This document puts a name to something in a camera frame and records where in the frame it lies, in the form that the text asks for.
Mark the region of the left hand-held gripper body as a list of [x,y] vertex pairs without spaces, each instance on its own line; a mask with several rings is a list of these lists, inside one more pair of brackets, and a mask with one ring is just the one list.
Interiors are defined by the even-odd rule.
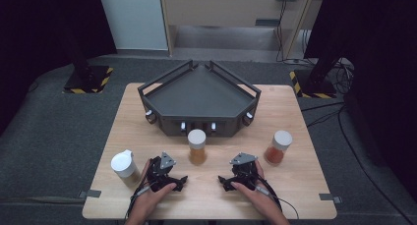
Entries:
[[153,192],[157,192],[171,183],[178,184],[177,179],[168,175],[175,164],[176,161],[165,151],[150,160],[147,179]]

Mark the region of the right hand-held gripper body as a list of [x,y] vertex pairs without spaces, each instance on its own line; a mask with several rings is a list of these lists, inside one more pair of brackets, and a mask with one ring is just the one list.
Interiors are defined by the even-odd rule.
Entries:
[[256,159],[255,155],[240,152],[230,161],[235,178],[234,182],[240,183],[250,190],[255,188],[258,180]]

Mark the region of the jar with orange spice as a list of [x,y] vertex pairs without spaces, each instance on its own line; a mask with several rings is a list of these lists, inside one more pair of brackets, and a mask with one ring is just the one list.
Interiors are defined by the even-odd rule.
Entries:
[[188,143],[190,148],[189,159],[193,164],[202,164],[206,160],[206,133],[202,130],[195,129],[188,134]]

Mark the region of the jar with brown spice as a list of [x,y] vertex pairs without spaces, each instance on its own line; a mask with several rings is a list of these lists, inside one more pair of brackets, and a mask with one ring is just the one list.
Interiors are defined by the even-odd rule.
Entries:
[[134,187],[139,183],[141,175],[131,150],[126,149],[114,155],[110,166],[127,187]]

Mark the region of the jar with red spice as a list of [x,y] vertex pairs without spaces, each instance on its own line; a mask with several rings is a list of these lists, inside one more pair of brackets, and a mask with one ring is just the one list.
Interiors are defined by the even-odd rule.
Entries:
[[292,144],[293,138],[287,131],[276,131],[271,142],[264,153],[264,159],[270,165],[279,165],[288,147]]

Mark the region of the black corner rack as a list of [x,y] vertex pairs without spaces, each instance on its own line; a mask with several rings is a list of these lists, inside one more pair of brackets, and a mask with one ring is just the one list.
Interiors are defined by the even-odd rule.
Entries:
[[254,120],[262,91],[220,64],[191,60],[138,87],[145,118],[168,136],[230,138]]

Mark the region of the person's right hand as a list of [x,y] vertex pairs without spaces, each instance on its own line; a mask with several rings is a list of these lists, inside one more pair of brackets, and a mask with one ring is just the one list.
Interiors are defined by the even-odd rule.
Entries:
[[266,196],[260,191],[251,191],[244,185],[236,182],[231,183],[238,192],[245,196],[254,208],[266,218],[267,213],[272,213],[273,211],[281,211],[272,198]]

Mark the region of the person's left hand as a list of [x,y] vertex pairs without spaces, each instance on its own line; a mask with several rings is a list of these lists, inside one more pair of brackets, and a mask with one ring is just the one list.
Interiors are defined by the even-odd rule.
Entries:
[[153,211],[156,209],[157,205],[176,187],[174,183],[166,185],[164,188],[157,192],[148,190],[138,196],[133,204],[130,215],[134,216],[143,216],[148,218]]

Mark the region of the black stand with striped base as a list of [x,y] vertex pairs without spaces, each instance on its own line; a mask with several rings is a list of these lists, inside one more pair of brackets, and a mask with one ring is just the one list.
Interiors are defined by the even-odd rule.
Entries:
[[66,50],[74,71],[64,85],[66,93],[101,93],[108,83],[113,69],[108,66],[92,66],[78,47]]
[[339,58],[337,52],[325,52],[312,70],[291,72],[290,77],[296,94],[299,97],[334,98],[336,90],[327,78],[327,74]]

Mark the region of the white panel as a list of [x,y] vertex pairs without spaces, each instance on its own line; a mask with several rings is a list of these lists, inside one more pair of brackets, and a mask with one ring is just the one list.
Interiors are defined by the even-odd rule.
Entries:
[[101,0],[118,49],[168,50],[161,0]]

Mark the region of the dark curtain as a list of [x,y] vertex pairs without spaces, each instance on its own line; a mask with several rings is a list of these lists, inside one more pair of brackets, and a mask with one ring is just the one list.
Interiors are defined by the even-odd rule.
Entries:
[[[53,0],[87,58],[116,51],[101,0]],[[0,135],[40,75],[71,63],[47,0],[0,0]]]
[[318,60],[311,85],[351,62],[345,99],[361,141],[417,200],[417,0],[323,0],[306,56]]

